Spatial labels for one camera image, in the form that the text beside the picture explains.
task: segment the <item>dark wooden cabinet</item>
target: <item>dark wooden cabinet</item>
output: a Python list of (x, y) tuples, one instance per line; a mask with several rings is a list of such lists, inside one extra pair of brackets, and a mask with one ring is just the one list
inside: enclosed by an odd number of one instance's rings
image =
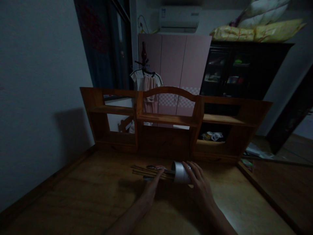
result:
[[(289, 43), (212, 42), (200, 94), (262, 100), (289, 49)], [(237, 115), (230, 105), (205, 106), (205, 113)]]

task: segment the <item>power cord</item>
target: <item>power cord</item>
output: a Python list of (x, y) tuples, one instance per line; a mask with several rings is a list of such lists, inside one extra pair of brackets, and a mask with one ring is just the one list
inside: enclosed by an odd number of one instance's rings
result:
[(144, 19), (143, 15), (140, 15), (140, 16), (137, 18), (138, 28), (140, 29), (140, 27), (141, 27), (142, 31), (143, 31), (144, 33), (146, 33), (146, 32), (143, 30), (143, 25), (142, 25), (142, 23), (140, 22), (140, 17), (143, 18), (143, 21), (144, 21), (144, 24), (145, 24), (145, 26), (146, 26), (147, 32), (149, 33), (149, 29), (148, 29), (148, 27), (147, 27), (146, 20)]

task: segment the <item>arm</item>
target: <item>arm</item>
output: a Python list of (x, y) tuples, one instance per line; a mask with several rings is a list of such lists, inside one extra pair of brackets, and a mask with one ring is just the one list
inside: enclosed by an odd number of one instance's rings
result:
[(204, 177), (201, 167), (194, 162), (188, 162), (188, 164), (193, 169), (194, 173), (189, 169), (188, 165), (183, 162), (184, 168), (194, 186), (193, 189), (188, 187), (191, 196), (207, 216), (210, 223), (216, 228), (217, 232), (227, 235), (237, 234), (215, 203), (210, 184)]
[(152, 181), (148, 181), (140, 198), (115, 221), (105, 232), (110, 234), (130, 234), (143, 216), (151, 209), (157, 184), (164, 169), (160, 170)]

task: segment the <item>pink clothing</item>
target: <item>pink clothing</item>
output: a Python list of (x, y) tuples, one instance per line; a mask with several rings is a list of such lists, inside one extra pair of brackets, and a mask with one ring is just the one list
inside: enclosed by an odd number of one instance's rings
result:
[[(143, 91), (149, 91), (157, 88), (157, 83), (154, 78), (148, 75), (143, 77)], [(144, 99), (143, 107), (145, 113), (157, 113), (157, 96), (152, 95)]]

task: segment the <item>chopsticks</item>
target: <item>chopsticks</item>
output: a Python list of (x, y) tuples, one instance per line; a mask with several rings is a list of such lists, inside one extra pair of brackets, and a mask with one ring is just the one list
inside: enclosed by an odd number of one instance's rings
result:
[[(142, 176), (151, 177), (151, 178), (154, 178), (158, 173), (157, 170), (147, 169), (147, 168), (137, 166), (137, 165), (133, 165), (130, 168), (133, 169), (132, 173), (135, 175), (142, 175)], [(172, 173), (169, 173), (169, 172), (164, 172), (161, 175), (160, 179), (174, 181), (174, 175)]]

